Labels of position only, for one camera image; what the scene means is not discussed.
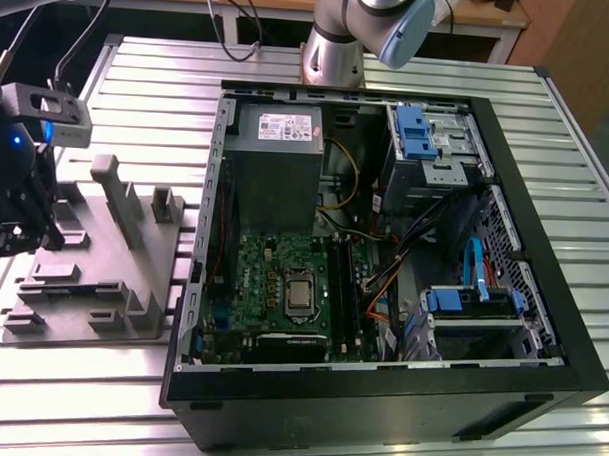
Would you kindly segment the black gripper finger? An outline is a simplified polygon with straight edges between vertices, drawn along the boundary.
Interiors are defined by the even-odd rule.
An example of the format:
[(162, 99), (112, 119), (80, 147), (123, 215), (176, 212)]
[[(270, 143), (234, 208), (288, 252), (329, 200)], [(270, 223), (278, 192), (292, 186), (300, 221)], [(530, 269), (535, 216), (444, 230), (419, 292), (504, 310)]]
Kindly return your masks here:
[(55, 225), (53, 206), (59, 195), (53, 148), (47, 143), (19, 144), (22, 158), (22, 178), (15, 186), (14, 207), (20, 217), (17, 224), (34, 227), (49, 226), (40, 248), (60, 250), (64, 245), (62, 233)]
[(0, 223), (0, 257), (11, 257), (24, 252), (32, 252), (42, 246), (49, 226), (34, 227), (17, 223)]

